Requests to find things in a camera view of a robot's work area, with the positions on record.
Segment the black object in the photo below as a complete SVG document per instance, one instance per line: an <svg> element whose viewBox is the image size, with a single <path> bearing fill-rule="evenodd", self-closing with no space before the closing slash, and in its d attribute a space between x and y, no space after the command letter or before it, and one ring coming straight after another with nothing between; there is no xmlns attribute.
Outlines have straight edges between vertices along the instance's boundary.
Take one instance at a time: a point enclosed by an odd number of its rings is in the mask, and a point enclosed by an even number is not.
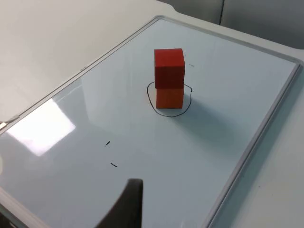
<svg viewBox="0 0 304 228"><path fill-rule="evenodd" d="M112 209L96 228L141 228L143 181L129 179Z"/></svg>

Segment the wooden cube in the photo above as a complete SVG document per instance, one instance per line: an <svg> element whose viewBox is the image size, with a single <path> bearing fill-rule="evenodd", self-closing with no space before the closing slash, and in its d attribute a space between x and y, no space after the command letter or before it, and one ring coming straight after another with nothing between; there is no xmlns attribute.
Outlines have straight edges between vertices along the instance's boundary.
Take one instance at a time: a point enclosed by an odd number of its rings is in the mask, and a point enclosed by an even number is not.
<svg viewBox="0 0 304 228"><path fill-rule="evenodd" d="M155 88L182 89L184 87L185 61L181 48L154 50Z"/></svg>
<svg viewBox="0 0 304 228"><path fill-rule="evenodd" d="M156 89L156 108L182 108L184 88Z"/></svg>

